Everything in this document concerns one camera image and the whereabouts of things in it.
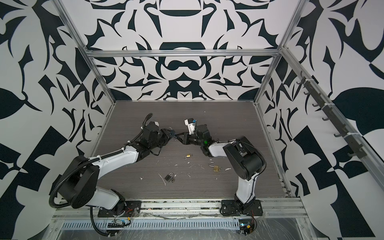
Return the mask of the black padlock with keys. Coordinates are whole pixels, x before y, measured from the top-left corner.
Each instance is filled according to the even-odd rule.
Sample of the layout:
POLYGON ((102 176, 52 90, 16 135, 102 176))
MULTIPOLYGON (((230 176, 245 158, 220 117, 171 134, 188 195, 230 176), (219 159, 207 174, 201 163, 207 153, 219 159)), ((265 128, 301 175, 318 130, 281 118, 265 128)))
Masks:
POLYGON ((168 173, 165 176, 161 176, 161 175, 159 175, 159 176, 162 178, 162 181, 163 181, 165 186, 167 185, 167 183, 174 183, 175 182, 175 176, 176 175, 174 173, 168 173))

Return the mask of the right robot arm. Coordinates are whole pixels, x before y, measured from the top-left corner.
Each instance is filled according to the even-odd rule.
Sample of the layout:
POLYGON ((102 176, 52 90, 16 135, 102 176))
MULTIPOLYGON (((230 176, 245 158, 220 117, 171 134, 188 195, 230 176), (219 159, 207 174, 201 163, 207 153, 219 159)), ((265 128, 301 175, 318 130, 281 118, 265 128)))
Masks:
POLYGON ((214 140, 207 125, 199 125, 193 131, 176 134, 175 138, 184 145, 199 146, 207 157, 227 157, 239 177, 235 201, 245 206, 256 199, 256 180, 266 168, 267 162, 245 136, 228 141, 214 140))

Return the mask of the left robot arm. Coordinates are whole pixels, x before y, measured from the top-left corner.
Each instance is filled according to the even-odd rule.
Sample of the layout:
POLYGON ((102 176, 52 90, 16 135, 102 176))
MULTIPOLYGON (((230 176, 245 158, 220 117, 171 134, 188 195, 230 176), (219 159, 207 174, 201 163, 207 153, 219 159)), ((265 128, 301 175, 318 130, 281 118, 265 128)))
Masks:
POLYGON ((112 211, 114 215, 125 212, 125 198, 116 190, 98 187, 98 180, 114 170, 143 160, 154 149, 161 150, 175 136, 174 130, 161 129, 157 122, 150 121, 152 116, 152 113, 146 116, 139 134, 122 148, 91 158, 75 157, 50 193, 50 207, 98 207, 112 211))

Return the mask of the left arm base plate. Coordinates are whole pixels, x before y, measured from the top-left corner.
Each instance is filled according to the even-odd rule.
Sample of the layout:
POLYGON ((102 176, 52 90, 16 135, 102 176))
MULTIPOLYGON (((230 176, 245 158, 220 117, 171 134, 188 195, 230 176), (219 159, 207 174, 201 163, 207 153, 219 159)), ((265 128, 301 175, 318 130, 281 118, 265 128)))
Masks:
POLYGON ((100 208, 98 212, 99 218, 112 218, 112 217, 135 217, 141 211, 141 201, 125 201, 118 202, 117 206, 111 210, 100 208))

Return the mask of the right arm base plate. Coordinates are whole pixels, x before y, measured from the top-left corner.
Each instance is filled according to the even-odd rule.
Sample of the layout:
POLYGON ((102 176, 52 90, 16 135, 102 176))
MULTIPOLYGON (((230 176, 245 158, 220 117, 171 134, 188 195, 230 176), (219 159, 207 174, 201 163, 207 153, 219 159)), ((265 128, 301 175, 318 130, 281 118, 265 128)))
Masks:
POLYGON ((261 202, 253 199, 249 203, 243 204, 238 200, 222 200, 220 214, 228 216, 262 216, 264 214, 261 202))

